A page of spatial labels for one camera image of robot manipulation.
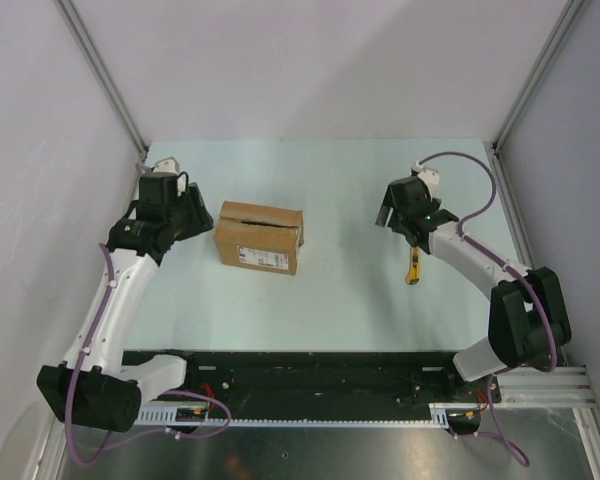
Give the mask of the brown cardboard express box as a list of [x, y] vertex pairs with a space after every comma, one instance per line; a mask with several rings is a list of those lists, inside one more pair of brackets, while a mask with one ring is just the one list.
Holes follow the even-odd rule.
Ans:
[[213, 240], [224, 265], [294, 276], [304, 244], [303, 211], [224, 201]]

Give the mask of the yellow utility knife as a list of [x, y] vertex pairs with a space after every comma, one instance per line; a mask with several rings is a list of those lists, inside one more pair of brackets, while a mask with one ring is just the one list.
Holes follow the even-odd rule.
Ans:
[[417, 246], [412, 246], [410, 248], [409, 268], [405, 277], [405, 282], [409, 286], [414, 286], [419, 283], [420, 276], [420, 248]]

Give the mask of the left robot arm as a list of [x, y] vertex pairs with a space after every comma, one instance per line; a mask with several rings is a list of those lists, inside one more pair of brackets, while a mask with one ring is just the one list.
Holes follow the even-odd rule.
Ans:
[[125, 342], [150, 280], [171, 247], [213, 228], [200, 190], [185, 172], [152, 170], [138, 197], [110, 229], [104, 272], [89, 313], [56, 365], [42, 366], [37, 386], [58, 420], [126, 432], [140, 408], [170, 391], [194, 397], [201, 376], [184, 359], [157, 354], [125, 366]]

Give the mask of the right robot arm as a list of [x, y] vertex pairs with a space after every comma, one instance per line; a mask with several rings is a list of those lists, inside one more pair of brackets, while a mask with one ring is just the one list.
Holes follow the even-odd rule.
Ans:
[[559, 348], [572, 338], [557, 274], [504, 259], [461, 232], [458, 217], [434, 196], [436, 187], [424, 173], [391, 182], [376, 224], [454, 268], [489, 300], [487, 335], [454, 355], [453, 369], [441, 376], [443, 393], [464, 401], [488, 375], [520, 366], [554, 370]]

